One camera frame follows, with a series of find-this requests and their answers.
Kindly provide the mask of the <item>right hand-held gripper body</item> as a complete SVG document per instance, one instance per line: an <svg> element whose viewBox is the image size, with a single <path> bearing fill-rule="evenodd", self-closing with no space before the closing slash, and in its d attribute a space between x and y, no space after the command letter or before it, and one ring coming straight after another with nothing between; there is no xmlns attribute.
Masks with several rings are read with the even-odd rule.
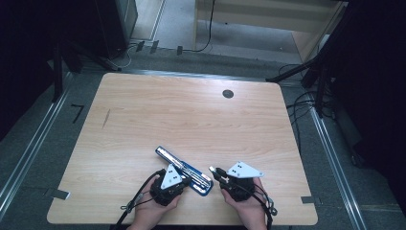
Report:
<svg viewBox="0 0 406 230"><path fill-rule="evenodd" d="M238 161L229 170L225 171L222 176L227 180L225 190L234 201L240 202L252 196L255 192L254 179L263 177L264 173L242 161Z"/></svg>

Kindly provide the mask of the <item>light wooden furniture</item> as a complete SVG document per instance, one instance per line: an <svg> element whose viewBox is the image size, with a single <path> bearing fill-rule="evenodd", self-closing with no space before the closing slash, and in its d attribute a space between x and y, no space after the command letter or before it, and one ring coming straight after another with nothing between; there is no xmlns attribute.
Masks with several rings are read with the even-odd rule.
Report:
<svg viewBox="0 0 406 230"><path fill-rule="evenodd" d="M323 37L333 32L345 0L194 0L192 47L197 22L210 20L292 32L303 62L311 59Z"/></svg>

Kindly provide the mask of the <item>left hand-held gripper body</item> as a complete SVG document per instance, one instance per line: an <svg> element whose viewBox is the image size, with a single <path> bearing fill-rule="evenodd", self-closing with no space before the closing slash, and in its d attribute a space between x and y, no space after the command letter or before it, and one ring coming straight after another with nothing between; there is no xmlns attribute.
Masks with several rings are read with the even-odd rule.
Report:
<svg viewBox="0 0 406 230"><path fill-rule="evenodd" d="M186 180L181 177L172 164L169 164L168 168L160 172L159 178L153 182L149 193L156 203L168 206L183 193L185 186Z"/></svg>

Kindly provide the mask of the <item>blue stapler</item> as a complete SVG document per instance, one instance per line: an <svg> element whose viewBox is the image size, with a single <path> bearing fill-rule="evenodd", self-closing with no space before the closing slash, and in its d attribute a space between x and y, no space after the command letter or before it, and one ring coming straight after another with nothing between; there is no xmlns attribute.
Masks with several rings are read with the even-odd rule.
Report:
<svg viewBox="0 0 406 230"><path fill-rule="evenodd" d="M213 181L203 172L197 170L185 161L180 160L168 150L159 146L155 152L168 161L177 170L182 179L190 178L190 187L201 196L206 196L212 189Z"/></svg>

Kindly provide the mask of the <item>person's left hand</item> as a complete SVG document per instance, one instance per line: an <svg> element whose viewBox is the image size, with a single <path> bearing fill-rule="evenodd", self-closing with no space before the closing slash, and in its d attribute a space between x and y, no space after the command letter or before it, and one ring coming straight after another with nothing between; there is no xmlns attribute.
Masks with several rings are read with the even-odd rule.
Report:
<svg viewBox="0 0 406 230"><path fill-rule="evenodd" d="M143 197L140 199L142 204L135 208L134 220L126 230L152 230L166 213L177 207L180 195L167 206L163 206L154 201L149 193L150 187L151 183L148 183L142 190Z"/></svg>

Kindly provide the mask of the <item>black metal stand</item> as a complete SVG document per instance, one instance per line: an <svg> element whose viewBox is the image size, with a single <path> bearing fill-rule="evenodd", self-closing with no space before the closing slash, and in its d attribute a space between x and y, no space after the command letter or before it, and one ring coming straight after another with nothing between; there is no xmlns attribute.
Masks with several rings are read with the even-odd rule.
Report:
<svg viewBox="0 0 406 230"><path fill-rule="evenodd" d="M285 79L306 70L306 74L303 76L301 84L302 87L309 88L314 83L317 83L315 109L320 118L323 117L323 97L326 93L327 74L330 69L330 61L328 58L332 57L332 52L339 40L340 33L345 29L349 22L346 7L350 0L332 1L338 4L338 10L333 14L332 19L327 24L327 27L331 29L331 33L326 39L323 47L312 59L300 64L298 67L279 74L276 77L266 79L267 82L279 83L280 81L284 81Z"/></svg>
<svg viewBox="0 0 406 230"><path fill-rule="evenodd" d="M108 64L106 61L103 61L100 57L96 56L90 50L80 46L77 42L70 41L67 39L61 39L58 41L54 47L54 96L52 102L55 103L63 92L63 81L62 81L62 61L65 61L68 68L75 72L79 73L82 68L82 63L79 60L79 54L85 55L90 58L92 61L96 62L99 66L104 68L107 71L120 72L121 67L113 67Z"/></svg>

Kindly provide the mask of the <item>metal floor rail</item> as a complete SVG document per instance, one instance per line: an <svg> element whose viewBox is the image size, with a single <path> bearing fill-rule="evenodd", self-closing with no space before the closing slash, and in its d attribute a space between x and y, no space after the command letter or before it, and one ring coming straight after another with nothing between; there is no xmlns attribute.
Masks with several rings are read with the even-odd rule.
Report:
<svg viewBox="0 0 406 230"><path fill-rule="evenodd" d="M54 93L46 90L0 142L0 223L64 106L75 77L65 74L62 93L54 103Z"/></svg>
<svg viewBox="0 0 406 230"><path fill-rule="evenodd" d="M328 163L332 170L353 230L368 230L367 224L361 213L360 206L358 205L356 197L347 180L346 174L337 156L335 147L333 146L328 134L324 120L319 117L315 108L311 109L311 117L321 139L324 152L327 156Z"/></svg>

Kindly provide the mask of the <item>dark cabinet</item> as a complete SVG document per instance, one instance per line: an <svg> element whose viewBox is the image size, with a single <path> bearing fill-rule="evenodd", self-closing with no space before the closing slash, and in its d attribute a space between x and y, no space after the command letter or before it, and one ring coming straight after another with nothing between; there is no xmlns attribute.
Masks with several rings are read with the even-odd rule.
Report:
<svg viewBox="0 0 406 230"><path fill-rule="evenodd" d="M128 46L138 18L135 0L95 0L101 22L101 50L115 58Z"/></svg>

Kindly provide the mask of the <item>person's right hand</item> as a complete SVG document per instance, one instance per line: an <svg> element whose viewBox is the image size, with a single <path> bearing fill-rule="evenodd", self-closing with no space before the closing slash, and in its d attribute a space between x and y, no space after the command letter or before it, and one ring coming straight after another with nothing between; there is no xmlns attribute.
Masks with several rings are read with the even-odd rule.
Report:
<svg viewBox="0 0 406 230"><path fill-rule="evenodd" d="M236 202L226 190L222 189L221 193L224 196L225 202L237 211L240 221L248 230L267 230L265 212L261 204L254 197Z"/></svg>

